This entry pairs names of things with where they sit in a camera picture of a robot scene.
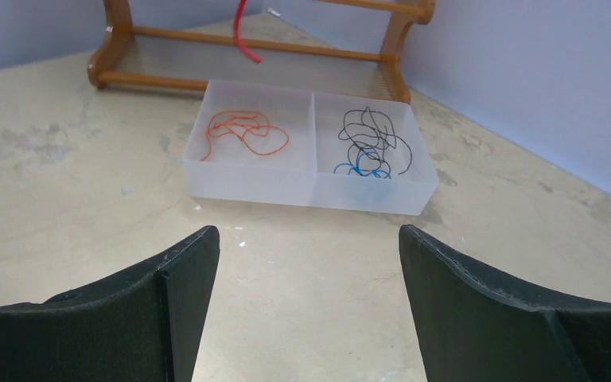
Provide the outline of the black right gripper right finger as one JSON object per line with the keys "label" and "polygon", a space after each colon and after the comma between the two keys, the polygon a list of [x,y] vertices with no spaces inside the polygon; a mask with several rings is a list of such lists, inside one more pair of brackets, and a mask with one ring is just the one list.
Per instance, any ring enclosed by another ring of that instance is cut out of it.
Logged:
{"label": "black right gripper right finger", "polygon": [[522,280],[423,230],[399,255],[429,381],[611,381],[611,303]]}

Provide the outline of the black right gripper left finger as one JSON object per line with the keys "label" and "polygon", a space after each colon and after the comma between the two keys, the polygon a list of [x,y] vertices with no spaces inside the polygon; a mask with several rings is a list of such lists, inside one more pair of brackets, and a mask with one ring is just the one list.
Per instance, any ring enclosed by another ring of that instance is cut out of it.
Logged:
{"label": "black right gripper left finger", "polygon": [[0,306],[0,381],[190,381],[219,258],[208,225],[45,302]]}

